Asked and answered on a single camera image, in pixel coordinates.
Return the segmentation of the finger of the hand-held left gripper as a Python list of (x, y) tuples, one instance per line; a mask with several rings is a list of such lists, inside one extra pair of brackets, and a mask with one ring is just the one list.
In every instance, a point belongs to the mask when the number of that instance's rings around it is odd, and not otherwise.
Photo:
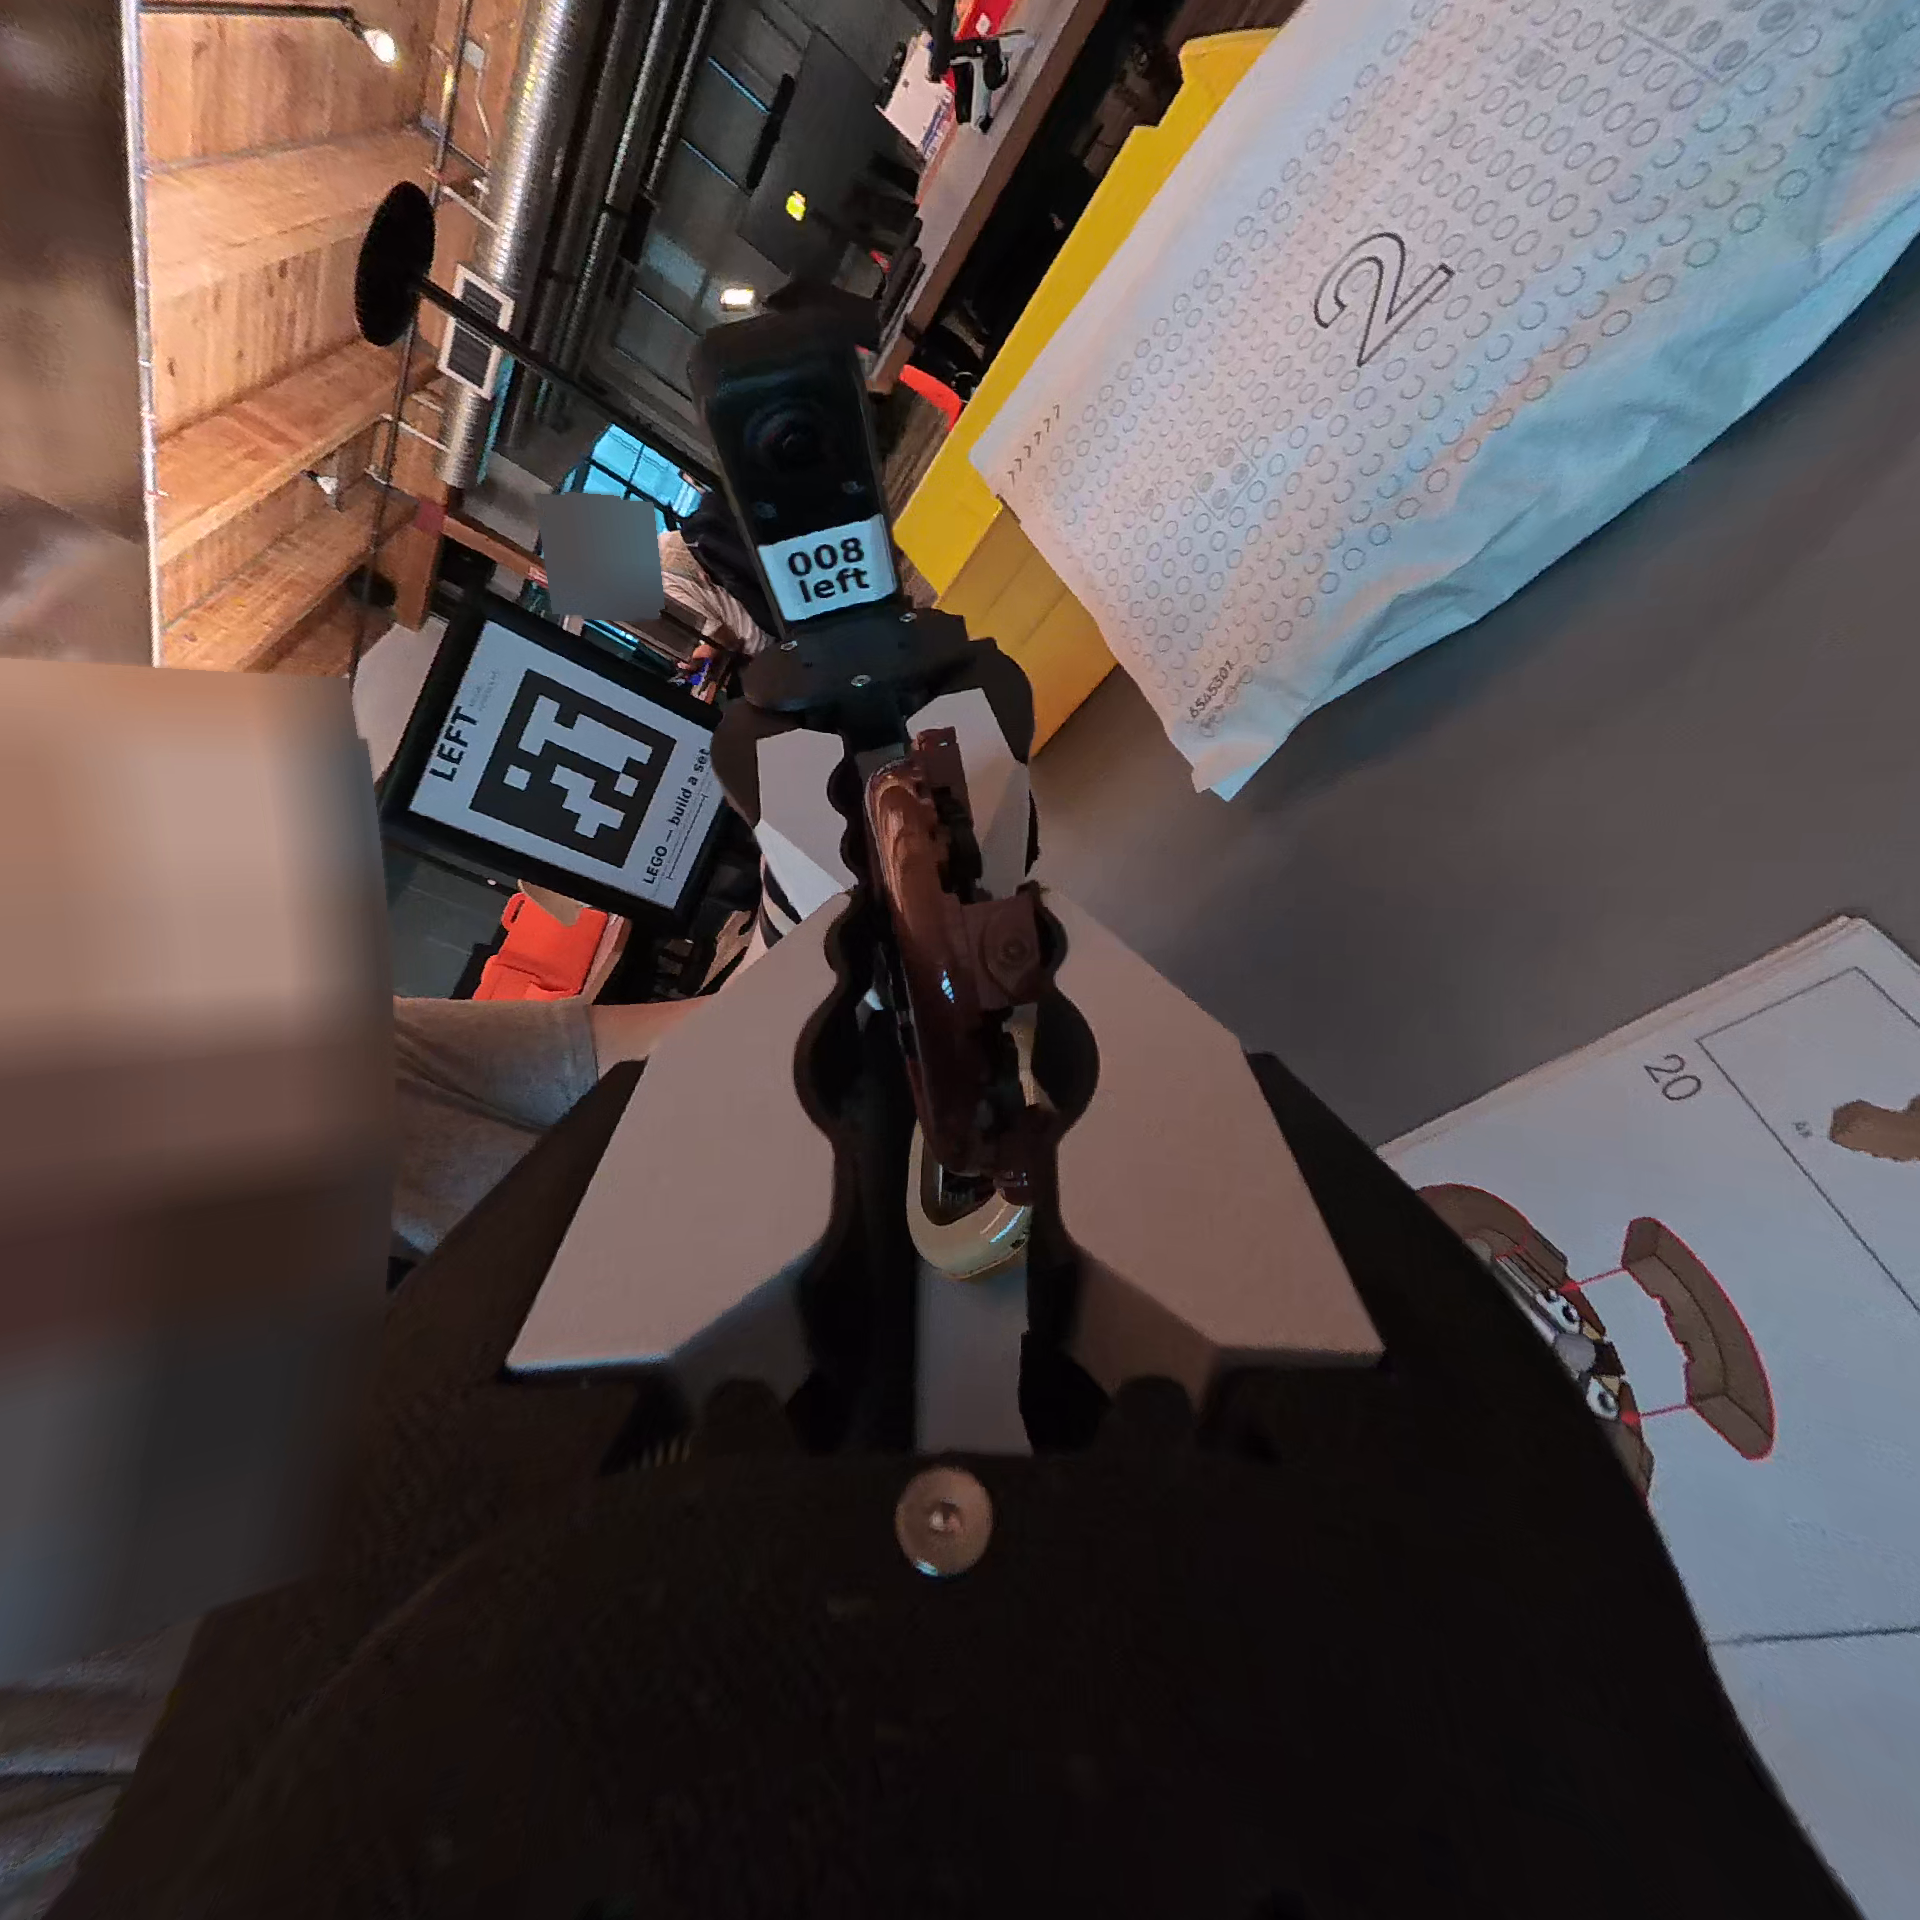
[(757, 745), (763, 900), (774, 924), (803, 924), (856, 887), (847, 820), (831, 803), (845, 751), (838, 737), (791, 730)]
[(985, 688), (961, 688), (950, 697), (950, 730), (967, 779), (980, 887), (990, 898), (1007, 898), (1036, 859), (1030, 841), (1038, 816), (1023, 709), (1015, 704), (1001, 712)]

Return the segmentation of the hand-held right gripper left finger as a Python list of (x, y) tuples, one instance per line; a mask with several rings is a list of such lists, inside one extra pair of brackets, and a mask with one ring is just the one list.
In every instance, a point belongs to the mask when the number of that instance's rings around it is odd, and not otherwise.
[(904, 1120), (862, 1016), (872, 916), (824, 906), (639, 1066), (507, 1354), (515, 1380), (636, 1378), (693, 1412), (732, 1380), (904, 1415)]

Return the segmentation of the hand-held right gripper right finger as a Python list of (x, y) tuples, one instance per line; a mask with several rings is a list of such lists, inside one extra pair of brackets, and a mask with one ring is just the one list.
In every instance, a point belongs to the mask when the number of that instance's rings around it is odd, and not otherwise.
[(1165, 1378), (1196, 1410), (1230, 1375), (1375, 1364), (1373, 1316), (1233, 1034), (1092, 916), (1053, 924), (1053, 983), (1094, 1053), (1056, 1160), (1070, 1357), (1109, 1397)]

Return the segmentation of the grey desk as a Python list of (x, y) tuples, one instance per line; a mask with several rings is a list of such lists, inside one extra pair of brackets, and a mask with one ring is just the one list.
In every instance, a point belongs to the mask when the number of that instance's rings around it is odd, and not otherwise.
[(1915, 249), (1569, 560), (1192, 796), (1120, 679), (1041, 868), (1385, 1144), (1863, 915), (1915, 948)]

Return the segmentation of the yellow plastic bin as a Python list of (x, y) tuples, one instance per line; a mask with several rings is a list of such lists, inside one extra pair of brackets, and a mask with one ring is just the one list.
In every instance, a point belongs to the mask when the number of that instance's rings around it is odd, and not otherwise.
[(1038, 747), (1099, 688), (1115, 659), (1094, 617), (974, 469), (975, 444), (1175, 165), (1277, 35), (1277, 26), (1259, 26), (1187, 41), (1176, 55), (1180, 88), (1171, 105), (1153, 125), (1132, 131), (1117, 146), (1088, 209), (1062, 239), (1005, 346), (949, 425), (896, 519), (896, 541), (932, 591), (932, 605), (961, 617), (974, 637), (996, 641), (1025, 672)]

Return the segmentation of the orange chair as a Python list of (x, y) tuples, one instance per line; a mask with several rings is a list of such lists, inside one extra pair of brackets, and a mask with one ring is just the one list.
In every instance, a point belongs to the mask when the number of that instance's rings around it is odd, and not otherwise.
[(461, 997), (473, 1002), (596, 1002), (630, 939), (630, 921), (600, 907), (567, 906), (516, 890), (489, 946), (475, 948)]

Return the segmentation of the sign board with square tag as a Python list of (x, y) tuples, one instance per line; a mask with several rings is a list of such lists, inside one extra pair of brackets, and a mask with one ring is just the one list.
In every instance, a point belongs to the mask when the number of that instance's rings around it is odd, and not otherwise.
[(725, 834), (712, 730), (716, 709), (671, 679), (473, 592), (375, 787), (377, 818), (406, 849), (680, 930)]

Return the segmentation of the black disc lamp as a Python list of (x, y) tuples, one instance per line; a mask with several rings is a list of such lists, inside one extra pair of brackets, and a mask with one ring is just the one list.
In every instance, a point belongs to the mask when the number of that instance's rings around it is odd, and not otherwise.
[(421, 305), (437, 306), (480, 343), (535, 371), (579, 401), (611, 407), (611, 401), (567, 375), (507, 328), (509, 306), (485, 309), (453, 296), (430, 277), (439, 242), (437, 211), (414, 180), (397, 180), (372, 211), (352, 277), (352, 315), (371, 347), (393, 347), (419, 317)]

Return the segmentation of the white printed paper bag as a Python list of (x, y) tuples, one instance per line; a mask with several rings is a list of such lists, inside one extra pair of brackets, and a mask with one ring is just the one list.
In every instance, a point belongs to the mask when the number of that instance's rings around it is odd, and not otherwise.
[(1915, 91), (1905, 3), (1300, 5), (974, 469), (1230, 797), (1824, 346)]

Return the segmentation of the building instruction booklet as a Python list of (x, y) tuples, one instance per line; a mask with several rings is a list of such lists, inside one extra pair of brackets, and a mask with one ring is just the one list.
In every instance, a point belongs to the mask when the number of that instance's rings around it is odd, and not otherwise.
[(1621, 1447), (1863, 1915), (1918, 1913), (1915, 1017), (1835, 919), (1383, 1149)]

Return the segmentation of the silver ventilation duct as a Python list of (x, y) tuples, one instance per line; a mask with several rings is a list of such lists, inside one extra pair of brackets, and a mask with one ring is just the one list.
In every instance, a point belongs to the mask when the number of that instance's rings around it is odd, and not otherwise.
[(483, 218), (469, 255), (469, 265), (515, 309), (523, 309), (535, 288), (543, 219), (603, 11), (603, 3), (519, 10), (512, 81), (491, 135)]

